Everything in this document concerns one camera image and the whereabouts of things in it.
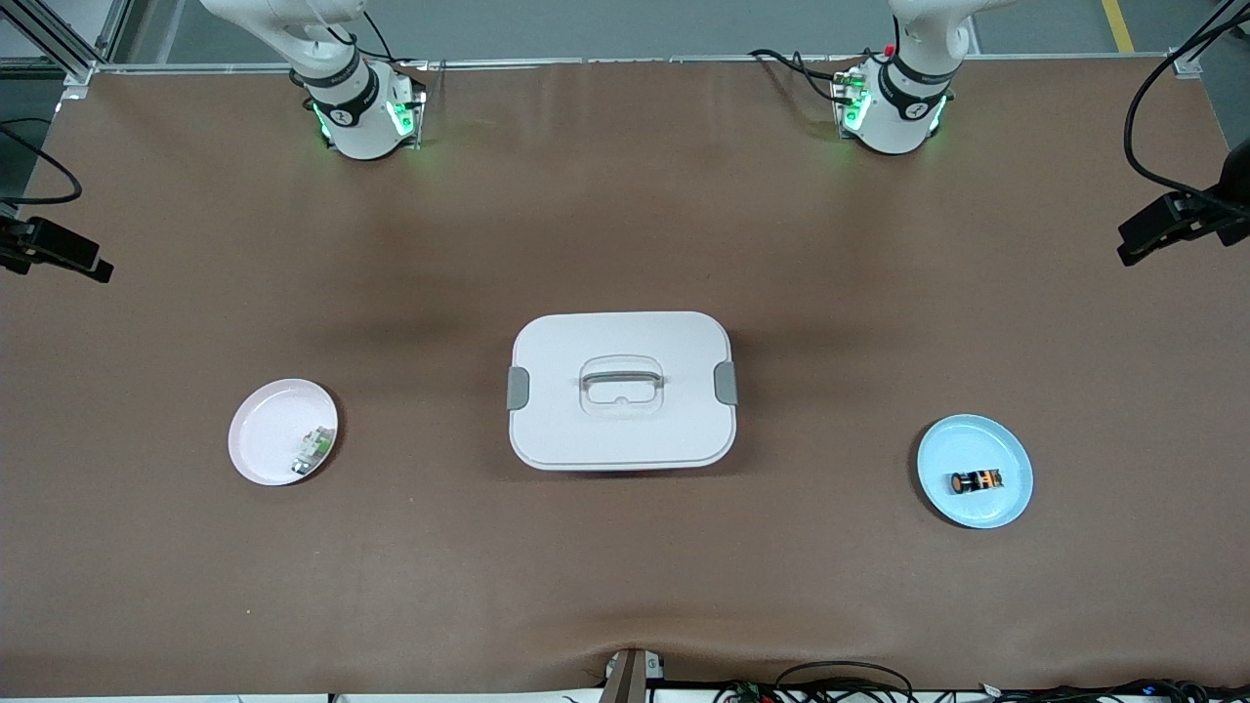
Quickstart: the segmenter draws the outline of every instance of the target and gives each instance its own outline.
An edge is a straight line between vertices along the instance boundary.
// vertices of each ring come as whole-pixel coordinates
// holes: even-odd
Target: paper plate
[[[980,415],[951,415],[929,428],[916,454],[920,485],[934,507],[970,528],[1002,527],[1032,497],[1032,464],[1008,428]],[[951,474],[998,469],[1002,488],[955,493]]]
[[[304,435],[319,427],[338,437],[339,410],[330,394],[310,380],[275,380],[249,395],[235,413],[230,460],[244,478],[261,485],[295,483],[325,463],[322,457],[308,474],[291,469]]]

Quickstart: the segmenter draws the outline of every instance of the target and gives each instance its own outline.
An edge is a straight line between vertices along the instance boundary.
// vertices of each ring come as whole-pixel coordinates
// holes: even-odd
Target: gray floor
[[[51,119],[61,96],[61,76],[26,75],[0,81],[0,121],[42,118]],[[42,145],[48,125],[20,123],[6,125],[22,139]],[[36,156],[10,139],[0,139],[0,195],[20,196],[35,168]]]
[[[1215,0],[1119,0],[1138,51],[1180,44]],[[245,31],[199,0],[148,0],[119,63],[276,63]],[[742,55],[771,48],[854,54],[892,38],[885,0],[372,0],[398,56],[474,59],[666,59]],[[976,19],[985,54],[1092,54],[1116,50],[1101,0],[1024,0]],[[350,30],[379,49],[364,21]],[[1201,59],[1204,84],[1230,144],[1250,139],[1250,43],[1220,39]],[[55,81],[0,80],[2,118],[48,115]],[[28,129],[38,125],[24,125]],[[39,130],[31,136],[41,138]],[[0,145],[0,189],[20,190],[31,158]]]

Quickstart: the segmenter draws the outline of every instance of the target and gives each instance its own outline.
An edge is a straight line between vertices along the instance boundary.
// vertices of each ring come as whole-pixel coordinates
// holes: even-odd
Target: box lid
[[[516,336],[509,430],[556,470],[708,465],[736,433],[729,335],[702,313],[539,318]]]

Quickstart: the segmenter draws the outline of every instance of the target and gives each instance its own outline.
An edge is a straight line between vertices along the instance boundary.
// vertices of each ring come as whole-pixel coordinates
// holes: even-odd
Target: yellow floor line
[[[1132,38],[1129,36],[1129,25],[1124,24],[1120,0],[1102,0],[1102,11],[1106,13],[1106,24],[1111,25],[1111,36],[1115,38],[1116,51],[1131,54]]]

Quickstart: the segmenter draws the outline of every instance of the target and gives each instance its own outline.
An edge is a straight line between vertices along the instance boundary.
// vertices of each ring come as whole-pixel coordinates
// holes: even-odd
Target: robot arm
[[[378,159],[415,143],[424,91],[381,61],[369,61],[340,26],[365,13],[365,0],[201,0],[291,64],[312,96],[326,140],[352,159]]]
[[[851,69],[854,80],[838,94],[842,130],[885,154],[920,146],[938,126],[946,89],[968,55],[964,20],[1015,0],[889,0],[899,23],[899,45],[889,61],[870,58]]]

